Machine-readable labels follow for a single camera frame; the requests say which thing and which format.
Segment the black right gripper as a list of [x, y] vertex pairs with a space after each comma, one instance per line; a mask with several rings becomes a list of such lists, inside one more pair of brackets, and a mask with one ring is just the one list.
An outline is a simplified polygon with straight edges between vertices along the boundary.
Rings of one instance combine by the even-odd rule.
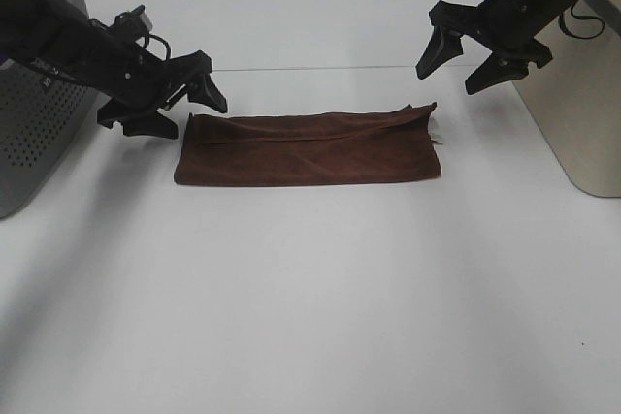
[[535, 39], [544, 23], [530, 0], [483, 0], [476, 6], [439, 1], [429, 18], [433, 33], [415, 67], [419, 79], [461, 56], [464, 35], [499, 55], [491, 54], [466, 79], [468, 94], [521, 80], [529, 73], [528, 63], [541, 68], [552, 60], [549, 47]]

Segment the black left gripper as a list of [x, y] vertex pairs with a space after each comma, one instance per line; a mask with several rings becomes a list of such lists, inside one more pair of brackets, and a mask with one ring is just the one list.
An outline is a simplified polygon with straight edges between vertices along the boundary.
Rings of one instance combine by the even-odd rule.
[[149, 33], [136, 42], [123, 42], [107, 26], [95, 23], [112, 47], [107, 52], [105, 74], [96, 88], [110, 97], [97, 111], [97, 123], [111, 128], [118, 123], [126, 137], [152, 136], [176, 139], [178, 126], [160, 113], [185, 97], [219, 113], [228, 112], [225, 96], [212, 80], [212, 59], [197, 50], [173, 57], [163, 38]]

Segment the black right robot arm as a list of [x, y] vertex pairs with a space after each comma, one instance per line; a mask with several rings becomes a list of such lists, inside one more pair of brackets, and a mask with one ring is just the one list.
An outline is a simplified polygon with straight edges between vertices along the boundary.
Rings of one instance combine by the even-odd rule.
[[489, 57], [466, 79], [468, 94], [522, 80], [529, 66], [541, 69], [552, 59], [536, 36], [578, 0], [483, 0], [476, 6], [439, 1], [429, 12], [433, 33], [415, 66], [424, 80], [447, 61], [463, 54], [468, 36], [490, 50]]

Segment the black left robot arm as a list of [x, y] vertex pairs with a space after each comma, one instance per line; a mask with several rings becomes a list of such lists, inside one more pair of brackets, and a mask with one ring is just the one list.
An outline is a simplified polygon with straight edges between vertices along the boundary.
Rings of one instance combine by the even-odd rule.
[[1, 51], [16, 63], [54, 79], [109, 96], [100, 125], [119, 123], [126, 136], [175, 139], [178, 126], [161, 110], [181, 98], [226, 113], [203, 51], [164, 58], [144, 6], [120, 13], [112, 25], [90, 18], [67, 0], [1, 0]]

